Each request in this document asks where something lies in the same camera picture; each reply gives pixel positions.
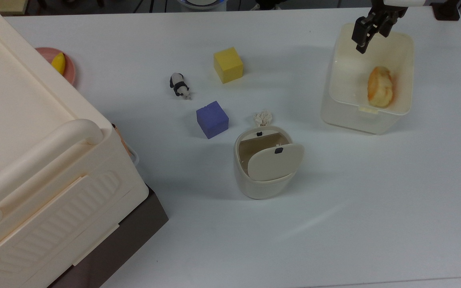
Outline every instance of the pink plate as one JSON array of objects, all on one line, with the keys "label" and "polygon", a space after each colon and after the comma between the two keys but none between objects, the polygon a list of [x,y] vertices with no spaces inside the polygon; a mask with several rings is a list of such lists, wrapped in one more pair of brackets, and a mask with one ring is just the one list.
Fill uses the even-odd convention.
[{"label": "pink plate", "polygon": [[[53,62],[53,59],[55,56],[58,55],[58,53],[64,53],[63,51],[60,51],[55,48],[50,48],[50,47],[40,47],[40,48],[35,48],[42,57],[44,57],[47,62],[51,63]],[[74,84],[74,80],[76,78],[76,68],[74,66],[74,63],[72,62],[71,58],[67,54],[65,54],[65,71],[64,71],[64,78],[70,83]]]}]

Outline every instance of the yellow cube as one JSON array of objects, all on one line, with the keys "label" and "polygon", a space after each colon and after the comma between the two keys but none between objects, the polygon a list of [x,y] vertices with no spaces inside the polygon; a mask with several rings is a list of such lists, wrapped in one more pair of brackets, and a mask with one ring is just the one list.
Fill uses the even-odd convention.
[{"label": "yellow cube", "polygon": [[236,80],[243,76],[243,62],[234,47],[214,54],[214,69],[222,83]]}]

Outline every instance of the translucent plastic container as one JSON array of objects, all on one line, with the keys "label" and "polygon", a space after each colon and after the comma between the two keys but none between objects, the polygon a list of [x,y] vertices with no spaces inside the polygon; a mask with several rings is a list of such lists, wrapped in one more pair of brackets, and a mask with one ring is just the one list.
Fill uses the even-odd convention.
[{"label": "translucent plastic container", "polygon": [[[328,71],[321,118],[328,124],[382,134],[410,111],[412,105],[414,43],[406,34],[375,35],[365,54],[351,40],[353,24],[341,28]],[[367,82],[376,66],[390,70],[393,100],[386,108],[371,106]]]},{"label": "translucent plastic container", "polygon": [[304,148],[276,126],[254,128],[234,144],[235,176],[243,194],[253,199],[282,192],[302,162]]}]

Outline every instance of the foam block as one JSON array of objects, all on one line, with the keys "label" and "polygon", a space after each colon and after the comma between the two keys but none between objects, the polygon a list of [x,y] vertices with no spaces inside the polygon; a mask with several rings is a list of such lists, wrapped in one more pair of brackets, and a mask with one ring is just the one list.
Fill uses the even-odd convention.
[{"label": "foam block", "polygon": [[214,69],[222,83],[243,77],[243,62],[234,47],[214,54]]},{"label": "foam block", "polygon": [[197,122],[207,139],[229,128],[229,117],[216,101],[197,110]]}]

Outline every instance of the storage box lid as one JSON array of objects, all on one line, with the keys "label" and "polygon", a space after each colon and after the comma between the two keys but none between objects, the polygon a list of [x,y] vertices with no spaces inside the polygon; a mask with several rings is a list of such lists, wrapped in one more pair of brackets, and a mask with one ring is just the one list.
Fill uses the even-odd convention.
[{"label": "storage box lid", "polygon": [[110,123],[0,16],[0,170],[65,122]]}]

